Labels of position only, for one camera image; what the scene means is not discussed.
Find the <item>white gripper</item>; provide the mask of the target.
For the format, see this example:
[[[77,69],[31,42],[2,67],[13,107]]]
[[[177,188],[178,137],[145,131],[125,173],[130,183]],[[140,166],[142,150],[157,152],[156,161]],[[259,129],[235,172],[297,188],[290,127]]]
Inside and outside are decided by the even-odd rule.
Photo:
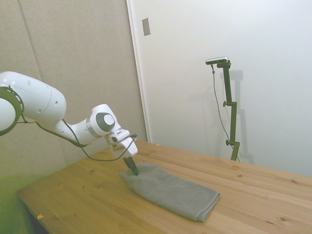
[[[105,136],[114,158],[123,158],[128,169],[131,169],[135,176],[138,175],[137,166],[132,156],[138,153],[134,137],[128,130],[116,130]]]

